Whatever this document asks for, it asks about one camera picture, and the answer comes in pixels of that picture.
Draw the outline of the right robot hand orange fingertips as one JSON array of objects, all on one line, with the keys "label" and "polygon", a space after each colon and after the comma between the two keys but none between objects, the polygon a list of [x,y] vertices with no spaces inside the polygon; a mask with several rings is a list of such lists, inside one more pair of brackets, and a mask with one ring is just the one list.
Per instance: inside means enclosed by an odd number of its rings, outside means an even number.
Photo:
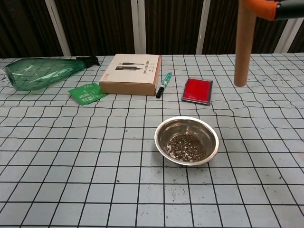
[{"label": "right robot hand orange fingertips", "polygon": [[304,17],[303,0],[243,0],[248,10],[269,21]]}]

